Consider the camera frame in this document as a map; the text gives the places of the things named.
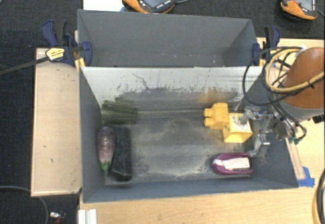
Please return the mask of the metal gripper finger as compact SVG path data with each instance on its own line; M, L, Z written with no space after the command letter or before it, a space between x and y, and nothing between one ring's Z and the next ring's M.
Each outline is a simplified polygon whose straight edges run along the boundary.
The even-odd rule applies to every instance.
M251 120L262 120L265 119L264 114L260 114L259 106L246 106L244 108L244 114L242 116L242 124L246 124L250 119Z
M264 157L271 146L266 134L257 134L253 137L253 147L248 151L249 157Z

